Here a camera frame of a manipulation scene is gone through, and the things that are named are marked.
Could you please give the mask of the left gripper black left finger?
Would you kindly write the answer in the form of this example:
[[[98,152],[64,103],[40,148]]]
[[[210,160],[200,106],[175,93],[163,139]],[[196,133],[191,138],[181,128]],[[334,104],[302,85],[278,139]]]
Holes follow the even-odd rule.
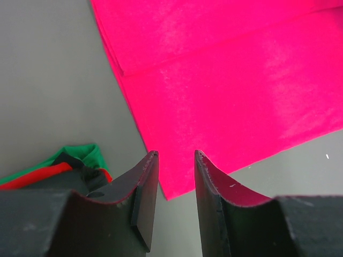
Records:
[[[158,152],[88,194],[1,190],[1,256],[145,256],[151,250]]]

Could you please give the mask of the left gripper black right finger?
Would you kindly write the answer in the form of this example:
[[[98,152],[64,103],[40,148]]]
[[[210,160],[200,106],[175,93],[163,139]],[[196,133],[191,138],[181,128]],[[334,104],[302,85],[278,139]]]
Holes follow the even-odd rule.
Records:
[[[195,151],[203,256],[342,256],[342,196],[269,198]]]

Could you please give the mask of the red t shirt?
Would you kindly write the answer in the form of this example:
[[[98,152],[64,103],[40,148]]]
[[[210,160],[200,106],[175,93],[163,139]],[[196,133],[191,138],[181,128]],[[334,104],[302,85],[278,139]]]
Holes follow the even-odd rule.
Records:
[[[166,199],[342,129],[342,1],[92,1]]]

